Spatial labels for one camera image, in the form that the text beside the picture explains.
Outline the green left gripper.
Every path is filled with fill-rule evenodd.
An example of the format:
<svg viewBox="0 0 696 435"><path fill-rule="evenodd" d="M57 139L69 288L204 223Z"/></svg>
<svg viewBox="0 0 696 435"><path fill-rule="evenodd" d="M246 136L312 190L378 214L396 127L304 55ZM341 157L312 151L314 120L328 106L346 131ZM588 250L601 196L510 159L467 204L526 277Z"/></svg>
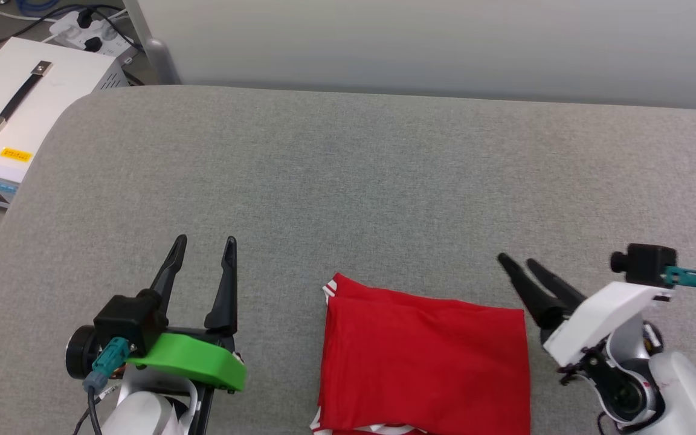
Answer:
<svg viewBox="0 0 696 435"><path fill-rule="evenodd" d="M160 303L168 303L170 300L172 286L184 261L187 242L185 234L176 237L150 286L160 297ZM238 328L237 260L237 240L229 236L221 258L220 285L212 308L204 319L205 330L223 338L234 336ZM126 362L236 392L245 389L248 377L248 369L234 352L181 333L161 334L146 355L130 355Z"/></svg>

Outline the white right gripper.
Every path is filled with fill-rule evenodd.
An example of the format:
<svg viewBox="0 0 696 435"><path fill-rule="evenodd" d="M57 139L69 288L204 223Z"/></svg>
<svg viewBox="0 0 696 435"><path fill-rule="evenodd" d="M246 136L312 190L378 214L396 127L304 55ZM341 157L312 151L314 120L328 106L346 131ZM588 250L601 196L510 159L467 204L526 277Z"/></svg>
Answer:
<svg viewBox="0 0 696 435"><path fill-rule="evenodd" d="M497 261L536 325L541 330L553 330L543 347L561 368L579 363L586 350L596 347L602 340L607 342L608 357L617 364L633 358L648 358L643 310L654 306L658 295L665 299L673 297L671 289L609 283L587 299L544 265L527 259L528 269L555 295L552 297L508 254L498 254ZM564 307L574 311L568 320L564 320Z"/></svg>

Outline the red white t-shirt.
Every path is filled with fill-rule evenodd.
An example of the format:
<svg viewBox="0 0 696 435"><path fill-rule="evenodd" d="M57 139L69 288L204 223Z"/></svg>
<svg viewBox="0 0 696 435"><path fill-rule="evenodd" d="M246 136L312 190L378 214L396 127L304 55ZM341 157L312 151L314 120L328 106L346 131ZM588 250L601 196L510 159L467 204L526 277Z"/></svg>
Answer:
<svg viewBox="0 0 696 435"><path fill-rule="evenodd" d="M530 435L525 314L357 283L321 289L313 435Z"/></svg>

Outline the white equipment box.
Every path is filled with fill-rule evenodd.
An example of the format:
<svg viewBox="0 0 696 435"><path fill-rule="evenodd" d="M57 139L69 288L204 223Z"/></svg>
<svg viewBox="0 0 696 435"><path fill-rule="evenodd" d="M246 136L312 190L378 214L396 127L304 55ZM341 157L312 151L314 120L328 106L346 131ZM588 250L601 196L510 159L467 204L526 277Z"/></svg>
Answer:
<svg viewBox="0 0 696 435"><path fill-rule="evenodd" d="M45 42L12 38L0 47L0 111L40 61L52 68L0 131L0 207L8 208L55 122L92 92L128 86L119 61Z"/></svg>

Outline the white power strip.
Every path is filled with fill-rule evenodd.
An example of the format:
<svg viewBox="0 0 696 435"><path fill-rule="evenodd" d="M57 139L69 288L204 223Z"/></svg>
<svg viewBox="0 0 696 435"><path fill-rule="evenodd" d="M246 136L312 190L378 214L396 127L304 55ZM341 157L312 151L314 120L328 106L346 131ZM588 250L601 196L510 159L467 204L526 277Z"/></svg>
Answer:
<svg viewBox="0 0 696 435"><path fill-rule="evenodd" d="M138 47L116 28L118 21L126 17L125 9L111 16L97 14L88 8L70 11L50 25L51 41L68 48L114 57L127 65L137 55Z"/></svg>

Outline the white partition panel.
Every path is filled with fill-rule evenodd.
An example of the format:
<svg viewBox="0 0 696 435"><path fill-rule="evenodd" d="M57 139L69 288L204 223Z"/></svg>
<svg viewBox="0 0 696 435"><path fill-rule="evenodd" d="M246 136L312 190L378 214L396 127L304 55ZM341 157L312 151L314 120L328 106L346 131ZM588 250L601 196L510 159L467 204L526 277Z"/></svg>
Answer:
<svg viewBox="0 0 696 435"><path fill-rule="evenodd" d="M696 0L170 0L182 85L696 109Z"/></svg>

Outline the grey metal partition post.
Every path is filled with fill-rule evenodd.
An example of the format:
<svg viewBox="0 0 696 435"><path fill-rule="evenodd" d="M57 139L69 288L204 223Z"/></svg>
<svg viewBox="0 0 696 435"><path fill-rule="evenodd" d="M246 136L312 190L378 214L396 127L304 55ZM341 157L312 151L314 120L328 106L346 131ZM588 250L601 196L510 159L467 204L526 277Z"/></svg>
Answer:
<svg viewBox="0 0 696 435"><path fill-rule="evenodd" d="M157 17L172 12L170 0L122 0L127 9L143 51L149 58L160 85L181 85L182 81L172 61L169 48L152 33L151 25Z"/></svg>

